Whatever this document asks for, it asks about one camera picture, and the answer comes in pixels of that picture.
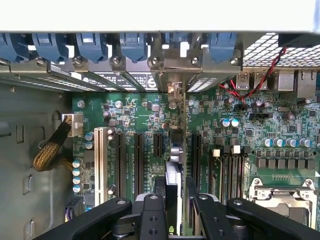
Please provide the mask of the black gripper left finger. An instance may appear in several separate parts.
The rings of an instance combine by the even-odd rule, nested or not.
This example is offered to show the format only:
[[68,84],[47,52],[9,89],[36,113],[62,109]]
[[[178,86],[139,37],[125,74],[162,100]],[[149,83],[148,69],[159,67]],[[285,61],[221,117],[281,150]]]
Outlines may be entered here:
[[166,240],[166,179],[135,202],[116,197],[39,236],[38,240]]

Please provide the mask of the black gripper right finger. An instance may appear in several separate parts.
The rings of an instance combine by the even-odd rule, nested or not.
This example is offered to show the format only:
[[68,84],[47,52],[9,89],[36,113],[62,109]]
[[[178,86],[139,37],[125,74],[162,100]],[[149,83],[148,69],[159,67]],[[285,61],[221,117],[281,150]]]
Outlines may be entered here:
[[186,207],[192,233],[205,240],[318,240],[320,233],[288,217],[243,198],[226,204],[200,193],[186,178]]

